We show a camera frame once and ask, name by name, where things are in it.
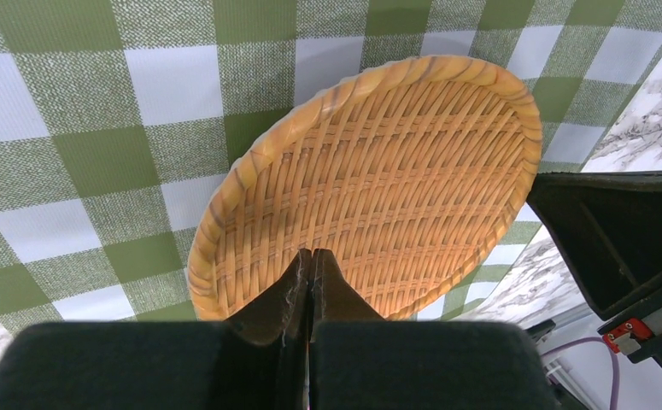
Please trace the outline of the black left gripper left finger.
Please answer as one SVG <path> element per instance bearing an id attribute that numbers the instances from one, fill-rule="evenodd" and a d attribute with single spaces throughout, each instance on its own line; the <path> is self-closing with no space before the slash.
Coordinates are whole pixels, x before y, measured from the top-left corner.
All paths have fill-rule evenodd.
<path id="1" fill-rule="evenodd" d="M 301 409 L 311 254 L 221 321 L 56 322 L 0 360 L 0 409 Z"/>

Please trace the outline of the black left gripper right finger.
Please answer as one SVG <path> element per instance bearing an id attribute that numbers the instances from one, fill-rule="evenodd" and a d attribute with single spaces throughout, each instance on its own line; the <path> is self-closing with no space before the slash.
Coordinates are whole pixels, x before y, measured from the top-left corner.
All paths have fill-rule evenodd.
<path id="1" fill-rule="evenodd" d="M 501 322 L 383 319 L 330 250 L 313 274 L 313 409 L 555 409 L 529 334 Z"/>

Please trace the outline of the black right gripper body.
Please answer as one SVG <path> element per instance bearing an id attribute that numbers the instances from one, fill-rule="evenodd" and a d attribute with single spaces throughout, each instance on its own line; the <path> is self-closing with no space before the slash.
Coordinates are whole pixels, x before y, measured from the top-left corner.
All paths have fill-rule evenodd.
<path id="1" fill-rule="evenodd" d="M 662 368 L 662 171 L 542 173 L 527 202 L 607 347 Z"/>

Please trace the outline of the orange woven plate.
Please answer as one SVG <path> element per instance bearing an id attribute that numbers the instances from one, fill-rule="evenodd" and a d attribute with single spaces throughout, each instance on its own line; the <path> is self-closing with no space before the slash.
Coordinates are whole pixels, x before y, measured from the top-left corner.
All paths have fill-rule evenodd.
<path id="1" fill-rule="evenodd" d="M 526 83 L 469 56 L 368 68 L 263 132 L 215 189 L 188 260 L 199 319 L 227 319 L 300 249 L 330 250 L 386 319 L 405 319 L 487 259 L 542 158 Z"/>

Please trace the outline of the green white checkered cloth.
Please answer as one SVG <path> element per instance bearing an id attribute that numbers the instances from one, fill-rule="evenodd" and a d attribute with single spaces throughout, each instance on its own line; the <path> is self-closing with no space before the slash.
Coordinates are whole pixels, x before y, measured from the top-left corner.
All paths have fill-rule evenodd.
<path id="1" fill-rule="evenodd" d="M 662 1 L 0 1 L 0 337 L 186 319 L 230 165 L 367 67 L 468 55 L 533 92 L 578 171 L 662 56 Z"/>

